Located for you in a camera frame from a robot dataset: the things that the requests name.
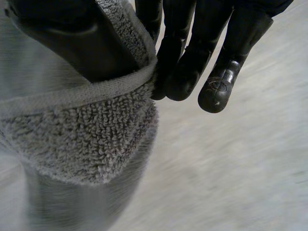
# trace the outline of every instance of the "fluffy towel texture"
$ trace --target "fluffy towel texture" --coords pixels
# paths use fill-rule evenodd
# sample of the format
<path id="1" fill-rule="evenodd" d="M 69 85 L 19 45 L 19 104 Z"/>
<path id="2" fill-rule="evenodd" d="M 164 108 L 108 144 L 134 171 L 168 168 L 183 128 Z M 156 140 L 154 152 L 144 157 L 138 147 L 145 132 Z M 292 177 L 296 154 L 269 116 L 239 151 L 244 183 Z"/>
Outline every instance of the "fluffy towel texture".
<path id="1" fill-rule="evenodd" d="M 0 146 L 6 153 L 43 175 L 76 184 L 110 181 L 135 153 L 141 154 L 141 147 L 151 146 L 156 133 L 156 108 L 150 99 L 154 44 L 127 1 L 98 3 L 141 70 L 102 83 L 84 81 L 70 89 L 60 86 L 0 101 Z"/>

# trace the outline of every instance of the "gray fabric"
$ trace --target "gray fabric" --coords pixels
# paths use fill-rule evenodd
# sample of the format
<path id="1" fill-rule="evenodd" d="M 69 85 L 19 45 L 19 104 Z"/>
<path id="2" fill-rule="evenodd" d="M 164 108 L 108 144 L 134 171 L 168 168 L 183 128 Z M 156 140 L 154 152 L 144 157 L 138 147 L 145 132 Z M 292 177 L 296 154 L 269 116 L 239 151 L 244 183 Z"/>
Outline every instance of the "gray fabric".
<path id="1" fill-rule="evenodd" d="M 42 91 L 41 85 L 21 94 L 12 90 L 27 88 L 31 82 L 24 81 L 22 75 L 13 75 L 15 82 L 9 81 L 12 85 L 0 94 L 0 143 L 6 153 L 18 156 L 40 174 L 76 184 L 109 182 L 122 171 L 144 139 L 154 139 L 149 131 L 155 131 L 157 124 L 156 108 L 150 99 L 150 79 L 156 63 L 154 44 L 128 2 L 101 0 L 99 4 L 136 58 L 140 71 L 97 84 L 89 84 L 74 73 L 79 82 L 71 78 L 73 84 L 69 87 L 62 84 L 66 72 L 58 72 L 62 76 L 52 89 Z M 0 22 L 8 29 L 2 33 L 9 41 L 10 36 L 13 38 L 10 33 L 16 31 L 9 21 Z M 30 53 L 32 62 L 40 65 L 39 61 L 44 60 L 32 54 L 31 48 L 42 49 L 36 41 L 23 36 L 14 45 L 15 51 Z M 46 59 L 53 55 L 42 52 Z M 13 69 L 22 69 L 25 57 L 15 57 L 19 58 L 16 66 L 0 66 L 0 70 L 8 70 L 12 76 Z M 1 65 L 12 65 L 9 61 L 14 60 L 4 55 L 0 58 Z M 54 55 L 53 59 L 59 66 L 64 65 L 59 57 Z M 40 72 L 42 79 L 45 72 L 48 71 Z M 2 72 L 0 77 L 5 85 L 7 76 Z"/>

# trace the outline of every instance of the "blurry ground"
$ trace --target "blurry ground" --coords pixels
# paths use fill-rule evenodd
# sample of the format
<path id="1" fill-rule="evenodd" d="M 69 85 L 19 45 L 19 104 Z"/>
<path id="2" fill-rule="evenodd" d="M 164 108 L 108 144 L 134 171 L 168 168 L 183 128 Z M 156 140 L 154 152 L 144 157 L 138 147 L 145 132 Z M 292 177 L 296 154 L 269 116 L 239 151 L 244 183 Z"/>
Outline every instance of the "blurry ground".
<path id="1" fill-rule="evenodd" d="M 274 18 L 222 113 L 197 104 L 222 40 L 188 100 L 157 103 L 152 158 L 111 231 L 308 230 L 307 12 L 308 2 L 295 0 Z M 0 207 L 8 207 L 0 219 L 18 215 L 23 184 L 14 166 L 0 160 Z"/>

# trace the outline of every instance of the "black leather glove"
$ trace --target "black leather glove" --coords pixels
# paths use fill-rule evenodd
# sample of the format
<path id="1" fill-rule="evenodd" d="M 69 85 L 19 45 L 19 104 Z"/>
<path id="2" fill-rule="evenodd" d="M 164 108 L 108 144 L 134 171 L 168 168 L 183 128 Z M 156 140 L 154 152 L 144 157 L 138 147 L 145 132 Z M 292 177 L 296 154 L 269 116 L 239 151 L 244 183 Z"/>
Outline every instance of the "black leather glove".
<path id="1" fill-rule="evenodd" d="M 272 17 L 293 0 L 136 0 L 136 13 L 156 41 L 165 13 L 166 31 L 158 51 L 153 99 L 187 99 L 202 75 L 229 21 L 227 35 L 198 102 L 211 113 L 222 111 L 252 47 L 272 25 Z M 184 48 L 192 16 L 192 38 Z"/>

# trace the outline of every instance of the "terry cloth towel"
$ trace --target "terry cloth towel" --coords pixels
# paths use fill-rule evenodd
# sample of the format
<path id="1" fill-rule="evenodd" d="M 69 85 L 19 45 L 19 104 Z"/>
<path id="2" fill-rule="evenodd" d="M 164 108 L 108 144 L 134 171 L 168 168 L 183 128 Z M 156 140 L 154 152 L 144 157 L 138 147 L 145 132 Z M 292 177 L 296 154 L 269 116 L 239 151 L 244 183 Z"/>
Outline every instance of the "terry cloth towel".
<path id="1" fill-rule="evenodd" d="M 74 184 L 109 182 L 135 153 L 148 155 L 156 134 L 154 44 L 126 0 L 98 3 L 140 71 L 90 84 L 0 16 L 0 148 Z"/>

